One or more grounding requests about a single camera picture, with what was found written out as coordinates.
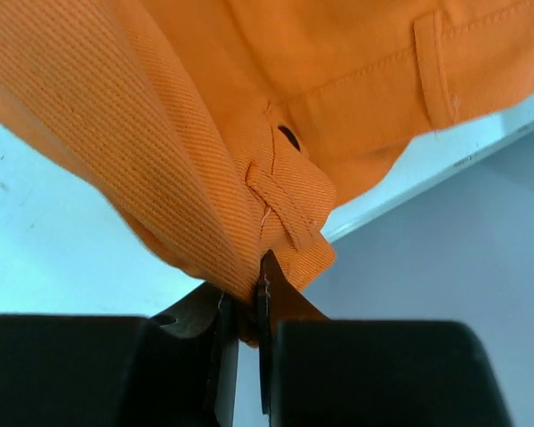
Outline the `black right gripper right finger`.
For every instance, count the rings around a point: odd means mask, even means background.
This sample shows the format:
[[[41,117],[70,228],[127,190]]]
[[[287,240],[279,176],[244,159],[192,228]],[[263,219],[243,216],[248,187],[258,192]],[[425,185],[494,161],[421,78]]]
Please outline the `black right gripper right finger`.
[[[262,410],[272,426],[509,426],[473,330],[444,320],[333,320],[273,252],[256,285]]]

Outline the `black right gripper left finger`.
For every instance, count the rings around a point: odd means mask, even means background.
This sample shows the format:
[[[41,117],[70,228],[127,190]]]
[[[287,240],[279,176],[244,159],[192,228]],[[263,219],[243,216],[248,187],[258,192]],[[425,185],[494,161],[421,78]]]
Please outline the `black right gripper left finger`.
[[[0,314],[0,426],[229,426],[233,300],[203,284],[145,318]]]

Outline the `orange trousers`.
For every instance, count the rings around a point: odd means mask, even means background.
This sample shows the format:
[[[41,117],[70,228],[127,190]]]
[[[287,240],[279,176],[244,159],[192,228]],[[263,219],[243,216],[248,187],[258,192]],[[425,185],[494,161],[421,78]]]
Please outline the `orange trousers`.
[[[410,141],[534,93],[534,1],[0,1],[0,124],[164,262],[306,288]]]

